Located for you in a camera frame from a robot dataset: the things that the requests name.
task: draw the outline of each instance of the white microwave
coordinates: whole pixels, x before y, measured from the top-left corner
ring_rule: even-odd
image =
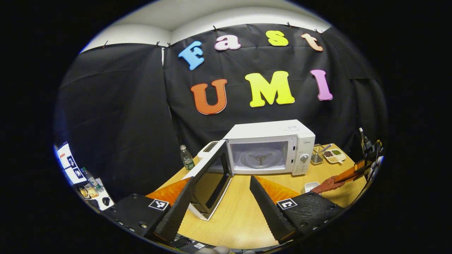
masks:
[[[236,124],[207,144],[184,177],[194,177],[188,209],[210,220],[234,174],[306,174],[315,135],[298,120]]]
[[[306,174],[315,135],[298,120],[236,124],[222,139],[226,143],[231,173]],[[199,160],[213,156],[207,144]]]

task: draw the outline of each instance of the wire utensil holder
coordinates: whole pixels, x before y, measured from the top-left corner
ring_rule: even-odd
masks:
[[[321,144],[315,144],[312,149],[311,163],[313,165],[318,165],[323,162],[323,156],[325,152],[322,150],[325,149]]]

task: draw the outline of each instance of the black curtain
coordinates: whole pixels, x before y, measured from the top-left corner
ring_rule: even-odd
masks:
[[[55,106],[55,141],[114,201],[156,190],[182,167],[161,47],[114,44],[78,55]]]
[[[288,45],[270,44],[266,36],[269,30],[282,32]],[[316,38],[323,51],[313,49],[301,37],[305,33]],[[223,35],[237,36],[241,47],[215,49],[216,39]],[[204,62],[191,71],[187,61],[178,55],[194,41],[202,43],[198,46],[202,55],[198,57],[203,57]],[[197,153],[208,142],[223,138],[235,124],[288,119],[298,119],[311,129],[316,143],[335,143],[348,153],[358,127],[363,127],[370,138],[382,139],[386,126],[377,119],[384,118],[386,109],[379,96],[380,81],[364,58],[354,53],[355,49],[333,28],[321,34],[280,24],[230,26],[175,43],[165,49],[164,75],[169,107],[181,141]],[[332,100],[318,99],[319,88],[310,72],[315,69],[326,72]],[[295,102],[270,105],[266,101],[262,107],[251,107],[251,86],[245,76],[260,73],[270,83],[276,71],[289,74],[287,80]],[[207,103],[214,105],[217,92],[211,82],[218,79],[227,80],[226,107],[219,113],[202,114],[196,109],[190,88],[206,83]]]

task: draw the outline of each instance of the blue letter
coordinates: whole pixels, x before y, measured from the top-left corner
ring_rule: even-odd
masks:
[[[186,47],[182,52],[179,53],[179,57],[183,57],[190,65],[190,70],[193,71],[198,65],[204,62],[204,57],[196,57],[196,55],[202,55],[202,50],[197,46],[202,43],[199,41],[194,41],[190,46]]]

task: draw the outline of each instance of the spoon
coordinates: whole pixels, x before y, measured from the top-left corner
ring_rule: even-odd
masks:
[[[329,144],[327,147],[325,147],[322,151],[320,152],[324,152],[326,149],[330,148],[333,144]]]

